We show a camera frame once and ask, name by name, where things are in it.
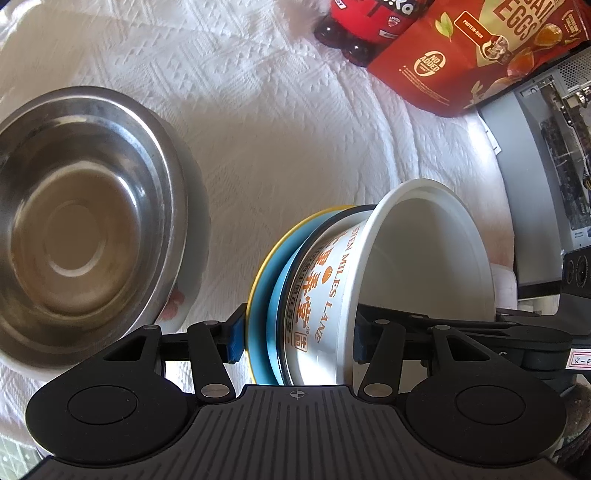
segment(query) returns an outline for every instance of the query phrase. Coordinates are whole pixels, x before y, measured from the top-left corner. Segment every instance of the blue bowl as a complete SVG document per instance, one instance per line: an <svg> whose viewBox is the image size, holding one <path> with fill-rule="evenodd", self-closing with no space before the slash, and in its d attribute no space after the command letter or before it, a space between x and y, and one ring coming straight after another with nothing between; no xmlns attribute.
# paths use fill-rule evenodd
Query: blue bowl
<svg viewBox="0 0 591 480"><path fill-rule="evenodd" d="M267 349L267 311L281 271L299 247L320 225L346 208L346 206L333 207L302 220L277 242L256 275L246 307L246 351L255 383L279 384L269 361Z"/></svg>

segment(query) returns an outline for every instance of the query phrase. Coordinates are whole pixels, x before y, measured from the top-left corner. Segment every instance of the fabric surface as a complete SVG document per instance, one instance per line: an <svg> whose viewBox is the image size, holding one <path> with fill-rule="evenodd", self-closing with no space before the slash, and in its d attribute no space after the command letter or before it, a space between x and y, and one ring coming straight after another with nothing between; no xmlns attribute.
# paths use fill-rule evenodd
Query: fabric surface
<svg viewBox="0 0 591 480"><path fill-rule="evenodd" d="M173 125L201 166L213 222L187 324L225 319L246 301L267 252L302 218L377 202L416 177L454 190L490 261L512 267L509 206L479 118L420 111L315 42L313 24L328 8L329 0L13 0L0 12L0 119L49 90L100 85ZM244 361L230 374L240 389ZM169 376L190 383L186 364ZM0 368L0 432L30 443L24 408L37 387Z"/></svg>

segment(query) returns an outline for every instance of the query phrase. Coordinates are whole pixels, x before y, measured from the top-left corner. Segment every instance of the red bottle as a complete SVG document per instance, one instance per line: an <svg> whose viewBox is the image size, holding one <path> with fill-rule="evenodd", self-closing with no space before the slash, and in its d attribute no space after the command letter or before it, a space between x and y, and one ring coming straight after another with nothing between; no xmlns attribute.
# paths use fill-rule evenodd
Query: red bottle
<svg viewBox="0 0 591 480"><path fill-rule="evenodd" d="M340 48L352 63L366 67L401 35L433 0L332 0L330 15L314 29L319 42Z"/></svg>

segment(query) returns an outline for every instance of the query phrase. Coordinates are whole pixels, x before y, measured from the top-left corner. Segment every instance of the metal rivet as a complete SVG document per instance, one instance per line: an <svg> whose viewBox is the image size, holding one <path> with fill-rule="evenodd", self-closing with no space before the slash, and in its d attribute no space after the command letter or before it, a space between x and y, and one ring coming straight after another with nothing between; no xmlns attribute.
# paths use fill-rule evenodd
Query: metal rivet
<svg viewBox="0 0 591 480"><path fill-rule="evenodd" d="M375 398L384 398L392 395L392 387L385 383L370 383L363 389L366 395Z"/></svg>
<svg viewBox="0 0 591 480"><path fill-rule="evenodd" d="M221 383L210 383L201 389L201 395L207 398L222 398L230 393L230 389Z"/></svg>

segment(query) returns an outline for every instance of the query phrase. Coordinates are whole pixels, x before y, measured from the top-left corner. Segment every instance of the paper bowl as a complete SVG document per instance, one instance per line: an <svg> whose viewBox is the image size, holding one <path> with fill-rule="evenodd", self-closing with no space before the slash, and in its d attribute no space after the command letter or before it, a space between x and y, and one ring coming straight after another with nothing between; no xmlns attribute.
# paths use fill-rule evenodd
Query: paper bowl
<svg viewBox="0 0 591 480"><path fill-rule="evenodd" d="M254 383L277 385L267 354L267 310L281 270L308 236L325 220L349 208L331 207L310 215L287 232L273 247L252 284L246 307L246 359Z"/></svg>
<svg viewBox="0 0 591 480"><path fill-rule="evenodd" d="M368 218L347 217L312 245L284 319L290 384L352 385L360 301L439 319L494 319L486 251L451 190L432 180L408 181Z"/></svg>

